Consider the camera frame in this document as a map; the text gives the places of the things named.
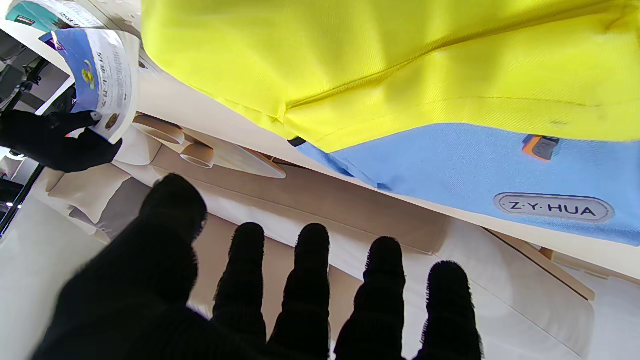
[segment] stitching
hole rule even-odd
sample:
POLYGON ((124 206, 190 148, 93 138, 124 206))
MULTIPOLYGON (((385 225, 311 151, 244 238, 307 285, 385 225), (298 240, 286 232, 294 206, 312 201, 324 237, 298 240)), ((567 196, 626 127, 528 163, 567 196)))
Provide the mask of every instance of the stitching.
MULTIPOLYGON (((462 44, 464 42, 468 42, 471 40, 479 40, 482 38, 488 38, 488 37, 493 37, 496 35, 501 35, 504 33, 509 33, 512 31, 517 31, 517 30, 521 30, 521 29, 526 29, 526 28, 532 28, 534 26, 539 26, 542 24, 550 24, 553 22, 557 22, 557 21, 562 21, 562 20, 569 20, 569 19, 577 19, 579 17, 585 16, 585 13, 588 14, 593 14, 593 13, 601 13, 599 12, 599 9, 603 6, 603 5, 607 5, 611 2, 617 3, 617 1, 615 0, 600 0, 596 3, 590 4, 588 6, 582 7, 582 8, 570 8, 564 11, 560 11, 560 12, 554 12, 554 13, 544 13, 538 17, 535 17, 533 19, 529 19, 527 21, 524 22, 518 22, 518 21, 513 21, 509 24, 505 24, 503 26, 500 26, 498 28, 495 29, 486 29, 484 31, 478 31, 477 33, 473 33, 473 34, 469 34, 469 35, 464 35, 458 38, 454 38, 451 40, 436 40, 434 41, 435 44, 428 46, 427 49, 423 50, 421 53, 413 56, 412 58, 409 58, 408 60, 405 60, 397 65, 392 66, 389 69, 385 69, 382 71, 379 71, 373 75, 369 75, 366 76, 364 78, 360 78, 360 79, 356 79, 354 81, 350 81, 344 85, 341 85, 337 88, 325 91, 323 93, 320 94, 316 94, 316 95, 311 95, 310 97, 305 97, 302 99, 298 99, 298 100, 294 100, 289 102, 288 104, 285 105, 285 112, 287 110, 293 109, 293 108, 297 108, 300 106, 304 106, 304 105, 308 105, 311 104, 313 102, 319 102, 322 100, 325 100, 329 97, 333 97, 337 94, 340 94, 342 92, 348 92, 351 91, 352 89, 359 87, 361 85, 366 85, 368 83, 372 83, 376 80, 378 81, 384 81, 388 78, 390 78, 393 74, 395 74, 396 72, 400 71, 402 68, 410 65, 411 63, 419 60, 422 57, 425 57, 431 53, 435 53, 436 51, 445 49, 447 47, 451 47, 454 45, 458 45, 458 44, 462 44)), ((630 4, 631 0, 625 0, 623 2, 623 4, 630 4)))

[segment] yellow and blue bag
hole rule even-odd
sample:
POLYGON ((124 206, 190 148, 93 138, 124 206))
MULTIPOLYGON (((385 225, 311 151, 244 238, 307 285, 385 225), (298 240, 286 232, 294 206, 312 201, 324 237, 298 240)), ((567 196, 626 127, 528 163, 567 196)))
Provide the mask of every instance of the yellow and blue bag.
POLYGON ((372 186, 640 245, 624 0, 145 0, 152 59, 372 186))

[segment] newspaper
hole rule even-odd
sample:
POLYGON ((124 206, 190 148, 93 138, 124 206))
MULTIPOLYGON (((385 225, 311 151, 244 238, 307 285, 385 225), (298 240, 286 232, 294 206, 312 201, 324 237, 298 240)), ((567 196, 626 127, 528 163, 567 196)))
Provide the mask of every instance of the newspaper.
POLYGON ((140 40, 123 31, 64 29, 42 36, 59 52, 76 80, 73 112, 97 111, 90 129, 116 143, 133 122, 137 107, 140 40))
MULTIPOLYGON (((90 9, 73 0, 13 0, 6 19, 44 32, 70 28, 122 30, 91 2, 82 3, 90 9)), ((140 49, 138 65, 138 70, 146 74, 155 76, 163 72, 144 49, 140 49)))
POLYGON ((14 0, 6 19, 45 32, 70 28, 106 28, 81 5, 66 0, 14 0))

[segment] light blue fabric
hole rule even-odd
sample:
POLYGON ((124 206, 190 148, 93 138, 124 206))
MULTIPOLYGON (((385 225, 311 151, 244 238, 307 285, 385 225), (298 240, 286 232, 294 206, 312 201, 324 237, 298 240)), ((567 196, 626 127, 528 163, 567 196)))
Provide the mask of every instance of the light blue fabric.
POLYGON ((640 142, 562 139, 551 161, 541 161, 522 152, 526 137, 468 124, 436 124, 332 154, 309 143, 298 148, 381 190, 513 222, 640 245, 640 142), (512 215, 493 203, 504 192, 595 197, 609 203, 615 215, 602 224, 512 215))

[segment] logo patch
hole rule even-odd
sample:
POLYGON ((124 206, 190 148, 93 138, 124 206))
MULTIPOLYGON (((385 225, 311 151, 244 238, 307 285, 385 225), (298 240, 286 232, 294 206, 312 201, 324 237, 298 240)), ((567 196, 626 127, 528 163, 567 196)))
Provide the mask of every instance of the logo patch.
POLYGON ((505 213, 552 217, 586 222, 607 222, 614 215, 608 203, 594 197, 500 193, 493 199, 505 213))
POLYGON ((22 15, 18 15, 18 17, 15 18, 14 21, 15 22, 19 22, 19 23, 24 24, 24 25, 28 25, 28 26, 32 26, 33 24, 36 23, 35 21, 29 19, 28 17, 24 17, 22 15))

